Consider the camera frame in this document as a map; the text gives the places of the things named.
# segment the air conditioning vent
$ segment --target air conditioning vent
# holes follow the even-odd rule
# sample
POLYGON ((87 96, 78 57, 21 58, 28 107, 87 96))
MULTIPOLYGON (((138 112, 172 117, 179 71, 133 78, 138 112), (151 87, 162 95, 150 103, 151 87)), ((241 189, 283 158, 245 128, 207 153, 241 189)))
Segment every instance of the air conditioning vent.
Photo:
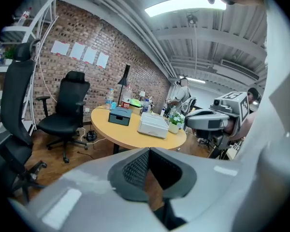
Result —
POLYGON ((230 61, 227 61, 227 60, 221 60, 221 65, 222 66, 226 66, 226 67, 230 67, 232 69, 236 69, 237 71, 241 72, 241 73, 244 73, 256 80, 259 80, 259 76, 257 74, 255 74, 254 72, 250 71, 249 69, 243 67, 243 66, 240 66, 238 64, 235 64, 235 63, 232 63, 230 61))

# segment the wooden table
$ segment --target wooden table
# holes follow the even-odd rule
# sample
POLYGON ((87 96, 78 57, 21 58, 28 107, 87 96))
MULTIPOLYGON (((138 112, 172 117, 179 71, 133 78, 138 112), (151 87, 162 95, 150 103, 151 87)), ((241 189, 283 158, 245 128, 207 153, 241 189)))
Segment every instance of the wooden table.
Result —
POLYGON ((129 126, 123 126, 108 122, 109 113, 104 106, 97 107, 91 112, 91 122, 98 133, 114 143, 114 154, 118 153, 119 146, 127 149, 144 147, 177 149, 186 141, 184 130, 179 130, 177 134, 168 132, 165 139, 144 135, 137 131, 141 120, 139 115, 131 114, 129 126))

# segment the ceiling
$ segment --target ceiling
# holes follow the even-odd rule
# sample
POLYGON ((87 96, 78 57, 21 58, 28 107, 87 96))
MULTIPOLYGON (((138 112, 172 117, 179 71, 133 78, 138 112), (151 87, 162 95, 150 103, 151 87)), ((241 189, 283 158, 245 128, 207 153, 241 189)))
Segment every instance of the ceiling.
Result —
POLYGON ((142 41, 134 42, 170 79, 185 75, 233 90, 247 89, 247 84, 241 80, 208 71, 208 66, 219 65, 225 59, 256 73, 260 77, 256 85, 265 87, 267 25, 265 9, 261 6, 236 4, 227 5, 225 11, 183 10, 149 17, 145 8, 167 0, 88 1, 124 21, 133 31, 131 34, 137 34, 142 41), (196 29, 186 18, 191 13, 198 19, 196 29))

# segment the office chair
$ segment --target office chair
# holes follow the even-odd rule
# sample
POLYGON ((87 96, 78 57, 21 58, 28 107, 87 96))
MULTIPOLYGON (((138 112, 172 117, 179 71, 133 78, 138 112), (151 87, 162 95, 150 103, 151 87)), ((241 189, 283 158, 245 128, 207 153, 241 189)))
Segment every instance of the office chair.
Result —
POLYGON ((70 71, 65 78, 61 80, 59 96, 56 105, 56 113, 48 116, 46 100, 50 96, 37 97, 38 101, 43 101, 45 118, 41 120, 38 129, 60 137, 60 139, 47 144, 48 150, 51 145, 63 142, 63 161, 69 163, 66 156, 67 142, 78 143, 84 145, 88 149, 86 143, 75 140, 72 137, 79 132, 77 128, 83 126, 83 108, 86 104, 83 99, 89 90, 89 82, 85 82, 85 74, 83 72, 70 71))
POLYGON ((22 43, 15 49, 14 61, 6 72, 0 108, 1 121, 7 130, 0 134, 0 180, 9 196, 22 188, 25 202, 29 201, 28 187, 44 188, 35 181, 40 169, 47 167, 42 161, 29 170, 24 166, 32 154, 33 142, 21 116, 35 66, 31 59, 32 48, 38 41, 22 43))

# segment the brick wall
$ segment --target brick wall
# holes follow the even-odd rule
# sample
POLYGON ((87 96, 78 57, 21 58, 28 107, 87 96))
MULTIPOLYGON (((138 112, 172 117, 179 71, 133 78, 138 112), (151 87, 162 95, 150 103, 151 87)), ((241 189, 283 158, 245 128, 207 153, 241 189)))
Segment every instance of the brick wall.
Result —
MULTIPOLYGON (((126 64, 130 64, 128 82, 131 83, 133 98, 144 90, 146 97, 152 96, 154 111, 160 112, 167 97, 170 83, 158 67, 125 35, 97 16, 70 5, 57 1, 59 18, 50 31, 41 51, 41 67, 44 78, 52 95, 58 95, 60 81, 71 70, 85 73, 85 80, 90 82, 90 89, 85 97, 86 106, 90 112, 105 103, 105 96, 110 88, 115 89, 115 100, 118 100, 121 79, 126 64), (55 40, 70 44, 66 56, 57 56, 50 52, 55 40), (93 65, 85 64, 69 57, 75 42, 92 46, 98 53, 93 65), (102 69, 95 64, 100 52, 109 55, 107 66, 102 69)), ((34 81, 34 98, 48 95, 37 66, 34 81)), ((47 107, 49 114, 55 110, 56 103, 49 99, 47 107)), ((90 121, 90 112, 84 112, 84 121, 90 121)), ((38 123, 44 118, 42 102, 34 102, 34 114, 38 123)))

